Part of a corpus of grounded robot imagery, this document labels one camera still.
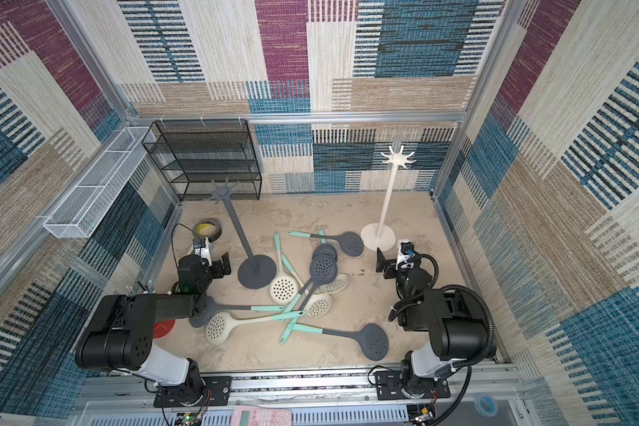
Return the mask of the grey utensil rack stand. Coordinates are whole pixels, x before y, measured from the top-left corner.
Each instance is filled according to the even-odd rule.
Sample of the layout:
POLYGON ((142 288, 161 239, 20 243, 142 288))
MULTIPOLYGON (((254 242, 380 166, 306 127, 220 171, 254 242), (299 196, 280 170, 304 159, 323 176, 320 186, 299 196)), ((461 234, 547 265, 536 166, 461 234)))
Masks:
POLYGON ((262 289, 268 286, 277 273, 277 266, 271 257, 266 255, 255 255, 248 238, 243 230, 241 221, 234 209, 234 204, 231 200, 231 187, 229 186, 228 179, 225 179, 223 185, 217 184, 214 180, 211 181, 214 186, 211 200, 216 202, 223 202, 228 216, 237 232, 240 239, 241 246, 243 246, 247 259, 241 263, 237 276, 238 280, 246 289, 262 289))

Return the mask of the grey skimmer mint handle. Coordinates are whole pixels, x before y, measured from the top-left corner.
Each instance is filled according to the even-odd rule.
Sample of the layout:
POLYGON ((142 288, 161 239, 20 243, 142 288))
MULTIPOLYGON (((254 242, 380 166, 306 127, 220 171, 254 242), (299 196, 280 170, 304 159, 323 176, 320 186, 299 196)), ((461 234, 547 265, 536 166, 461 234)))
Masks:
MULTIPOLYGON (((338 274, 337 262, 335 262, 331 257, 327 257, 327 256, 316 257, 312 259, 310 264, 311 278, 310 280, 308 280, 307 284, 304 285, 303 289, 309 289, 310 290, 309 295, 311 296, 314 293, 315 289, 317 289, 319 286, 333 282, 333 280, 337 278, 337 274, 338 274)), ((295 308, 296 306, 294 305, 295 298, 296 296, 289 302, 287 307, 284 309, 284 312, 290 312, 295 308)), ((308 304, 308 302, 309 302, 309 299, 305 299, 304 303, 299 308, 299 310, 303 311, 305 306, 308 304)))

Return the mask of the white skimmer mint handle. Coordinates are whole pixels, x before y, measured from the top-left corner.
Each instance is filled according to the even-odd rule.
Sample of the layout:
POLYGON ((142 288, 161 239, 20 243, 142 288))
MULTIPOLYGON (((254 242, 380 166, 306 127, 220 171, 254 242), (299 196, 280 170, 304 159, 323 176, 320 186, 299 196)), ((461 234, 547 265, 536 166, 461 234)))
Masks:
POLYGON ((273 303, 277 305, 287 305, 298 292, 297 280, 284 271, 282 263, 282 245, 280 244, 280 234, 274 233, 274 244, 276 249, 278 271, 269 286, 269 295, 273 303))

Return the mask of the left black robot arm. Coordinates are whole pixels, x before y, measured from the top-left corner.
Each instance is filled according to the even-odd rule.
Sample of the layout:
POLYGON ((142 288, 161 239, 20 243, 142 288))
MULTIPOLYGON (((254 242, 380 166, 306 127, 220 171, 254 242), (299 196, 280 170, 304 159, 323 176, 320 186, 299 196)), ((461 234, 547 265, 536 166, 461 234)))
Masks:
POLYGON ((232 273, 229 254, 211 264, 197 255, 182 257, 177 269, 179 283, 193 285, 194 291, 104 296, 76 346, 76 365, 84 370, 129 373, 154 383, 157 408, 207 401, 225 406, 232 378, 204 378, 195 360, 155 346, 154 326, 176 319, 188 319, 193 328, 205 326, 218 311, 207 291, 213 280, 232 273))

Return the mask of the grey skimmer under left arm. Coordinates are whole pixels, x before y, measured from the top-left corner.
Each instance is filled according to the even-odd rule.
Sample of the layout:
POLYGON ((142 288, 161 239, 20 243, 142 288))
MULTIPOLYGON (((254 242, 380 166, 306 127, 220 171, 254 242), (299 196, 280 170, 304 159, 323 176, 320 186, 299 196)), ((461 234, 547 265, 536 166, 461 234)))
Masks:
POLYGON ((189 318, 193 328, 205 326, 211 318, 221 311, 250 311, 282 313, 285 309, 281 305, 222 305, 211 296, 203 296, 197 304, 195 314, 189 318))

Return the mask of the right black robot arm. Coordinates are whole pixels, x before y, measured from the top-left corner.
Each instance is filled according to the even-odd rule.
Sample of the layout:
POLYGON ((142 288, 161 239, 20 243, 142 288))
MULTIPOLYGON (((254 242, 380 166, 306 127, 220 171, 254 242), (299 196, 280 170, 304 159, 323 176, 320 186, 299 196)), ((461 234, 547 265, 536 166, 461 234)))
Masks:
POLYGON ((495 355, 495 324, 486 302, 463 285, 438 287, 435 257, 417 252, 407 241, 396 259, 387 259, 378 250, 376 271, 395 280, 399 301, 392 305, 388 320, 429 338, 400 362, 397 388, 405 397, 445 398, 442 389, 449 377, 495 355))

